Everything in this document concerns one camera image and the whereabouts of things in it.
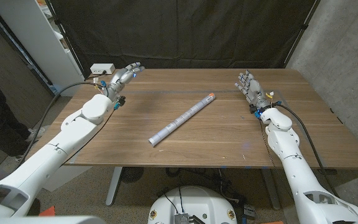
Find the power strip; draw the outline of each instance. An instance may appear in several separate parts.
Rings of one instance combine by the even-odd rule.
[[[91,72],[93,75],[100,75],[104,71],[106,71],[105,74],[112,74],[114,69],[116,68],[113,63],[94,63],[91,66]]]

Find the wooden table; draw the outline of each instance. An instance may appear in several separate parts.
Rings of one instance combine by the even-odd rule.
[[[304,122],[328,169],[358,169],[358,141],[296,70],[250,70],[274,101],[282,100]],[[71,164],[77,166],[272,168],[259,121],[234,86],[245,69],[146,69],[121,92],[126,103]],[[111,75],[102,78],[108,82]],[[97,90],[83,86],[34,146],[37,151],[60,131],[62,121]],[[152,147],[148,139],[209,93],[216,99]],[[300,149],[312,168],[313,151],[293,120]],[[275,165],[282,167],[271,151]]]

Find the robotic arm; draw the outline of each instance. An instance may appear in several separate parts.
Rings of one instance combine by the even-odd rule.
[[[81,149],[95,135],[106,113],[112,113],[125,103],[125,97],[119,93],[143,69],[137,62],[119,70],[104,89],[105,95],[95,95],[80,110],[69,115],[58,135],[0,181],[0,192],[6,194],[0,201],[0,218],[27,215],[49,177],[72,152]]]
[[[240,73],[240,85],[251,113],[267,124],[270,148],[280,158],[291,187],[300,223],[334,223],[358,221],[358,207],[347,203],[324,189],[299,150],[299,136],[291,128],[292,121],[274,108],[260,87],[259,82],[247,70]]]

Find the black backdrop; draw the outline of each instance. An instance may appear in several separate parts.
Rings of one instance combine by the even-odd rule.
[[[88,76],[121,68],[281,68],[314,0],[51,0]]]

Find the concrete wall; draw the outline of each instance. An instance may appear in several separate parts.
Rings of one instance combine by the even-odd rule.
[[[287,68],[300,71],[358,139],[358,1],[322,0]],[[358,206],[358,172],[330,178]]]

